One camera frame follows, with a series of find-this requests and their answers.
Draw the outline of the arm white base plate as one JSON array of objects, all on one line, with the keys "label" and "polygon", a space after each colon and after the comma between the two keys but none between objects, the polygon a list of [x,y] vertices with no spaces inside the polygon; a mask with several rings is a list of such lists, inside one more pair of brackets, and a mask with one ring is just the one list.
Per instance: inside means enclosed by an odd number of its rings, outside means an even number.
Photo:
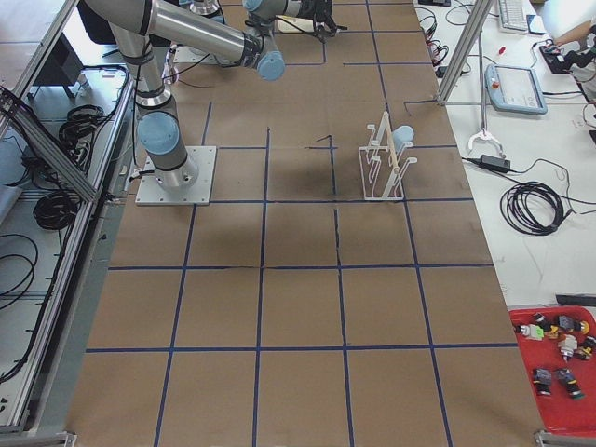
[{"label": "arm white base plate", "polygon": [[146,159],[135,202],[139,206],[185,206],[210,204],[216,146],[186,146],[187,159],[179,169],[163,171]]},{"label": "arm white base plate", "polygon": [[210,65],[229,65],[230,61],[218,56],[208,54],[207,52],[188,46],[177,46],[174,62],[175,63],[197,63],[202,61],[204,64]]}]

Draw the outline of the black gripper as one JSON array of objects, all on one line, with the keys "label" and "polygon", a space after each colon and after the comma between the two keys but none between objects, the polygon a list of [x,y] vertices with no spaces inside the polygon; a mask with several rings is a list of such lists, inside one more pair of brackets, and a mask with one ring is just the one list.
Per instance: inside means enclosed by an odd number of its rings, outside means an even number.
[{"label": "black gripper", "polygon": [[332,0],[302,0],[300,18],[311,20],[315,28],[319,25],[332,27]]}]

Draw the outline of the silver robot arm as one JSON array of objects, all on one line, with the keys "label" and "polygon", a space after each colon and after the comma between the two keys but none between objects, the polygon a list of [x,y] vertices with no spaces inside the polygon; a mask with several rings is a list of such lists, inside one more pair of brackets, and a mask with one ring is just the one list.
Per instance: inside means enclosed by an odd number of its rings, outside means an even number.
[{"label": "silver robot arm", "polygon": [[330,1],[246,1],[244,32],[215,20],[212,8],[201,15],[167,1],[91,1],[88,5],[109,22],[123,60],[136,77],[137,135],[153,162],[157,183],[165,189],[192,185],[200,168],[183,142],[176,101],[158,68],[152,35],[253,68],[261,78],[274,81],[285,71],[272,35],[277,17],[311,20],[318,39],[338,30]]}]

